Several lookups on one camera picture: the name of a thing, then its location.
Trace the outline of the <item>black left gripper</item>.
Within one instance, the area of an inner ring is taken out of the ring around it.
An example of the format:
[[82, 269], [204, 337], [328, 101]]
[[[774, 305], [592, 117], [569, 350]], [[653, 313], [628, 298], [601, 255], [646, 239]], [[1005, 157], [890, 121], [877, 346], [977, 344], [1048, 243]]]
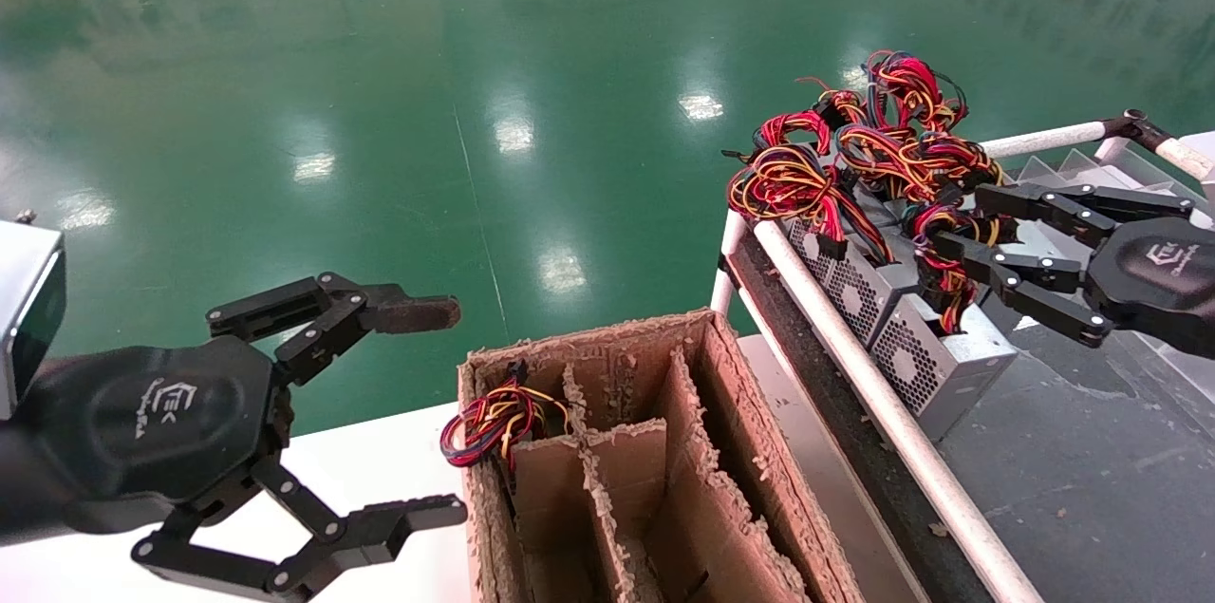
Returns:
[[[163, 522], [132, 548], [136, 564], [261, 602], [309, 602], [347, 570], [392, 563], [416, 532], [465, 522], [467, 506], [435, 495], [330, 511], [277, 460], [294, 419], [286, 383], [307, 384], [369, 333], [428, 333], [459, 319], [454, 295], [320, 274], [213, 308], [207, 323], [221, 338], [203, 345], [49, 361], [19, 404], [19, 535], [113, 535]], [[276, 365], [247, 344], [288, 329]], [[255, 486], [307, 529], [294, 556], [192, 543], [205, 518], [230, 515]]]

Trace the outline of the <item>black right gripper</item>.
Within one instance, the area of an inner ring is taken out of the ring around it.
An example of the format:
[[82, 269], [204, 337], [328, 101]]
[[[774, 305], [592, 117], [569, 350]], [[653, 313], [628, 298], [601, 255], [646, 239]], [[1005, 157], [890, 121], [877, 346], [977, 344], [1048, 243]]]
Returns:
[[[1087, 348], [1101, 346], [1115, 325], [1196, 357], [1214, 356], [1214, 233], [1188, 221], [1192, 199], [1089, 184], [981, 184], [974, 203], [987, 214], [1046, 222], [1096, 248], [1084, 281], [1083, 265], [1068, 258], [1016, 255], [936, 233], [940, 257], [1008, 309]], [[1097, 312], [1072, 299], [1083, 281]]]

